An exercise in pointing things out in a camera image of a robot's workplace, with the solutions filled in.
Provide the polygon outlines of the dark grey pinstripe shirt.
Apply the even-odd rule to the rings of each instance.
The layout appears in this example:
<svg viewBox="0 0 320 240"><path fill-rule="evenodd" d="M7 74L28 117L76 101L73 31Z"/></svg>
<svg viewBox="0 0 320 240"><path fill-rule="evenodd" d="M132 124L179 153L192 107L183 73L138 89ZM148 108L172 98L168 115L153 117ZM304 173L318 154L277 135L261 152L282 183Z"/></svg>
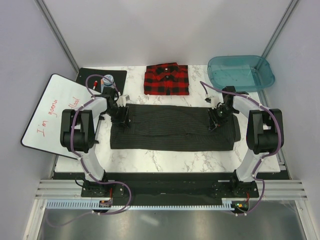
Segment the dark grey pinstripe shirt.
<svg viewBox="0 0 320 240"><path fill-rule="evenodd" d="M110 147L174 152L231 151L241 139L238 118L210 130L206 107L129 104L129 127L112 125Z"/></svg>

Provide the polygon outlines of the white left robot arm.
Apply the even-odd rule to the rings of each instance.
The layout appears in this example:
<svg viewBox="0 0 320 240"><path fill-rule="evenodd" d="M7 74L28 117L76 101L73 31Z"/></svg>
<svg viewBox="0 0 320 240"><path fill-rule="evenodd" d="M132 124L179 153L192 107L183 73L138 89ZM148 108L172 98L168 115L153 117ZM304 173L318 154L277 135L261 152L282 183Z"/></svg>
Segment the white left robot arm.
<svg viewBox="0 0 320 240"><path fill-rule="evenodd" d="M110 116L111 123L117 127L129 128L129 95L122 95L109 88L105 94L90 93L90 100L77 109L65 109L61 115L60 144L79 160L85 179L94 182L92 191L99 197L106 196L110 185L104 181L105 170L95 153L96 127L94 119L102 120Z"/></svg>

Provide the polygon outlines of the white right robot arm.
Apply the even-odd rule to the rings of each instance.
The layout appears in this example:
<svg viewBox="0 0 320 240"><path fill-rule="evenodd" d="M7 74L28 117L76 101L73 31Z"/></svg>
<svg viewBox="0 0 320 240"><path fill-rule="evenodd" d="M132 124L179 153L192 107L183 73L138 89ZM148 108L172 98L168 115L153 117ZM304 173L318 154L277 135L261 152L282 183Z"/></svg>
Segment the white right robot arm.
<svg viewBox="0 0 320 240"><path fill-rule="evenodd" d="M216 91L222 93L223 102L208 109L210 131L226 125L234 114L242 113L247 118L248 150L235 170L236 180L229 184L230 193L240 197L247 191L246 183L257 180L257 171L264 159L277 154L284 144L282 112L265 107L247 92L237 92L234 86Z"/></svg>

